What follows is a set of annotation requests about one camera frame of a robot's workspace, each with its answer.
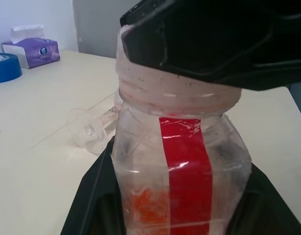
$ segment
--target white tissue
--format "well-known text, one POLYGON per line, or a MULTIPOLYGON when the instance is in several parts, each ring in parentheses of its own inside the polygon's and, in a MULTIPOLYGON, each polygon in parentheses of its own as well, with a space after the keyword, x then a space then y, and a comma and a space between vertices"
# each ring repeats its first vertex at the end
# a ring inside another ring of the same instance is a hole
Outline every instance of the white tissue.
POLYGON ((44 26, 42 24, 35 24, 12 27, 10 36, 13 44, 25 38, 45 38, 44 26))

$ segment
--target painter's tape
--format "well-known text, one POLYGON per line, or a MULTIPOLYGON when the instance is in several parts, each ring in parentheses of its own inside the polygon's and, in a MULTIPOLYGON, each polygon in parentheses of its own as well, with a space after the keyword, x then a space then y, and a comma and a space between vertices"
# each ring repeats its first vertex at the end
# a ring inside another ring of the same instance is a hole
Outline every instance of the painter's tape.
POLYGON ((18 57, 13 54, 0 53, 0 82, 10 81, 21 75, 18 57))

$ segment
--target red tape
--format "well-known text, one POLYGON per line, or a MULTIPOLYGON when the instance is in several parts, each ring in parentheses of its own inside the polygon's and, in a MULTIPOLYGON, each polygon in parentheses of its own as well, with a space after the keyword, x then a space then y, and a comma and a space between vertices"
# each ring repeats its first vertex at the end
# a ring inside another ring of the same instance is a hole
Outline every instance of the red tape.
POLYGON ((212 170, 199 119, 160 118, 170 183, 170 235, 208 235, 212 170))

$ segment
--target tissue box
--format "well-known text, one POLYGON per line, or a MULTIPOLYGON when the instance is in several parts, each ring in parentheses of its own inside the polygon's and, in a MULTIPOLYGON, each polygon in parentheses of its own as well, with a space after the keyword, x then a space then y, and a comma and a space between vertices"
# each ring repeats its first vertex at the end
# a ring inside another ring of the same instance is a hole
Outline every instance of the tissue box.
POLYGON ((17 55, 22 68, 30 69, 60 60, 58 43, 44 38, 26 38, 16 44, 2 43, 4 53, 17 55))

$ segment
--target gray wall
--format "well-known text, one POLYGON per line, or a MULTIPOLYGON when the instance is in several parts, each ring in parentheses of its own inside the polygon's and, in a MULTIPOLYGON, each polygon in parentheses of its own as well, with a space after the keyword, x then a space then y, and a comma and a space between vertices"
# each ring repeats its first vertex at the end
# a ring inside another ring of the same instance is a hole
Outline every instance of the gray wall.
POLYGON ((139 0, 73 0, 80 52, 116 56, 120 17, 139 0))

